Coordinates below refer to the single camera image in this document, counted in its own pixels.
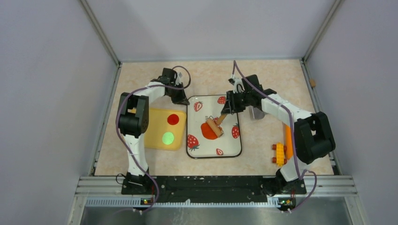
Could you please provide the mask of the wooden pastry roller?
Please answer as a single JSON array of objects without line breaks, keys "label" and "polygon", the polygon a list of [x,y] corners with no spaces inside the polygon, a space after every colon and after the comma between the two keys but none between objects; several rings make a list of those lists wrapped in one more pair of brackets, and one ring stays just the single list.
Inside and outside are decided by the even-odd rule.
[{"label": "wooden pastry roller", "polygon": [[226,114],[222,114],[218,117],[217,120],[208,118],[206,120],[206,123],[211,127],[211,129],[216,133],[218,137],[221,137],[223,135],[223,129],[221,128],[221,124],[224,121],[224,119],[227,117]]}]

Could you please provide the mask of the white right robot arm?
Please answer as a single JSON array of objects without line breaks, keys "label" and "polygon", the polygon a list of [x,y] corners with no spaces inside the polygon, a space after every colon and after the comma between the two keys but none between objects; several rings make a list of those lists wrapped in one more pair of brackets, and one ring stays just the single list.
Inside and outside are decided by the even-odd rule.
[{"label": "white right robot arm", "polygon": [[293,156],[278,170],[275,187],[281,193],[294,188],[308,166],[335,150],[336,143],[329,119],[323,112],[311,113],[283,99],[273,89],[263,89],[257,75],[243,78],[231,76],[234,86],[226,94],[222,115],[241,113],[247,107],[273,115],[291,129]]}]

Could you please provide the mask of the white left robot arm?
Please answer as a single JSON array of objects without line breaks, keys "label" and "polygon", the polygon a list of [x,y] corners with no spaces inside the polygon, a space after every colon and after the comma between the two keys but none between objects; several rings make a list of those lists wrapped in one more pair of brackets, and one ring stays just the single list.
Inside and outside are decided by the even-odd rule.
[{"label": "white left robot arm", "polygon": [[149,106],[155,100],[168,96],[175,105],[189,105],[182,75],[175,68],[164,68],[162,74],[146,86],[120,96],[115,119],[116,134],[127,149],[129,167],[125,179],[140,194],[149,191],[149,166],[145,159],[145,133],[149,127]]}]

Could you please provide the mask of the orange dough disc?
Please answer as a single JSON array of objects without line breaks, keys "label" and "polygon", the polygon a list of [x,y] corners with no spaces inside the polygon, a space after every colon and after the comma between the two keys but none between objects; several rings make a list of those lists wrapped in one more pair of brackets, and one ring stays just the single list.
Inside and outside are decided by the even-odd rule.
[{"label": "orange dough disc", "polygon": [[218,138],[216,133],[211,129],[211,127],[207,123],[203,123],[200,126],[202,135],[208,140],[215,140]]}]

